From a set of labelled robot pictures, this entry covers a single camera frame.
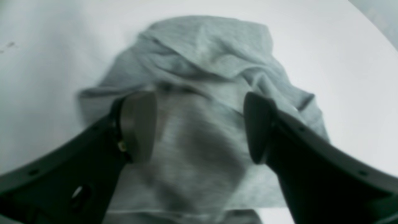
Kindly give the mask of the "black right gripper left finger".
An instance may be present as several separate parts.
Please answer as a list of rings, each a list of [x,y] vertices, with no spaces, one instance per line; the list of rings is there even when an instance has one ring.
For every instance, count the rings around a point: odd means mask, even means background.
[[[125,165],[150,160],[156,122],[152,91],[116,99],[73,140],[1,175],[1,215],[23,224],[101,224]]]

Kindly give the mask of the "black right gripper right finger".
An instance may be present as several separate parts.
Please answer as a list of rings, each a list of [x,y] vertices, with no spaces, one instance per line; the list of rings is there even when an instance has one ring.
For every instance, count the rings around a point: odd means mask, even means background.
[[[251,159],[277,175],[296,224],[396,224],[398,181],[325,141],[250,92],[243,116]]]

